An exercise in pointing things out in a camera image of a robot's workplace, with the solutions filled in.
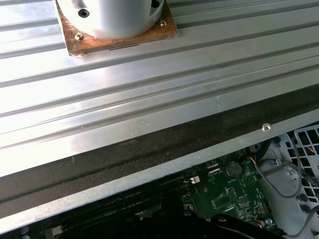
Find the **orange wire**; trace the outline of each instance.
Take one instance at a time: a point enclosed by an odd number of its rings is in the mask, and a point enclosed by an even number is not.
[[[257,165],[256,161],[252,157],[249,157],[249,159],[253,162],[254,165]]]
[[[311,147],[307,147],[308,149],[309,149],[309,151],[311,152],[311,153],[316,153],[316,151],[314,151]]]

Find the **gray cable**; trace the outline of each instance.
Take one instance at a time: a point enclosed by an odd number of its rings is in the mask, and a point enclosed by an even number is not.
[[[306,222],[305,222],[303,228],[300,230],[300,232],[298,232],[297,234],[294,234],[294,235],[285,235],[284,237],[286,237],[286,238],[299,238],[299,237],[301,237],[306,232],[311,218],[316,214],[317,211],[319,211],[319,205],[312,208],[312,210],[309,212],[309,214],[306,218]]]
[[[297,157],[297,162],[298,162],[298,168],[297,168],[297,173],[298,173],[298,187],[297,187],[297,190],[296,192],[291,195],[291,196],[286,196],[286,195],[283,195],[281,192],[279,192],[279,190],[267,179],[267,177],[264,175],[264,173],[259,169],[258,165],[255,165],[255,168],[257,170],[257,172],[260,174],[260,176],[265,180],[265,182],[282,198],[294,198],[296,196],[298,196],[300,194],[300,191],[301,191],[301,187],[302,187],[302,182],[301,182],[301,179],[302,179],[302,169],[301,169],[301,160],[300,160],[300,156],[299,156],[299,152],[298,152],[298,149],[297,149],[297,146],[296,144],[294,143],[293,140],[290,139],[289,135],[287,134],[287,137],[291,143],[291,145],[293,146],[294,148],[294,151],[295,151],[295,154],[296,154],[296,157]]]
[[[273,165],[278,165],[276,162],[276,159],[263,159],[258,163],[258,166],[261,167],[263,166],[265,163],[270,163]],[[288,166],[290,168],[292,168],[293,170],[298,170],[298,167],[296,165],[294,165],[292,162],[287,162],[287,161],[282,161],[282,165]],[[314,185],[315,187],[319,188],[319,182],[317,180],[317,178],[312,177],[309,173],[307,173],[306,171],[304,171],[302,169],[302,176],[312,185]]]

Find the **cylindrical metal component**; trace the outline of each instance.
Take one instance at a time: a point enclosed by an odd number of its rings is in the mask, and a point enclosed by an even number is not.
[[[58,0],[64,16],[89,35],[124,39],[140,35],[159,19],[164,0]]]

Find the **brass screw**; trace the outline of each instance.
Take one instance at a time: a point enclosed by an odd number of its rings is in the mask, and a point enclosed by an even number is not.
[[[82,41],[84,40],[84,35],[82,33],[77,33],[74,38],[77,41]]]
[[[160,21],[160,26],[167,26],[167,22],[164,20]]]

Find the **green circuit board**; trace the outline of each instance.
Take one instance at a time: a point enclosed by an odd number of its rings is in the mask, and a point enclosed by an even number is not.
[[[194,206],[199,216],[210,219],[216,214],[228,214],[245,222],[272,219],[272,209],[265,199],[254,166],[250,160],[236,161],[241,166],[238,178],[231,178],[227,173],[229,157],[221,157],[196,168],[197,180],[195,193],[183,197],[185,204]]]

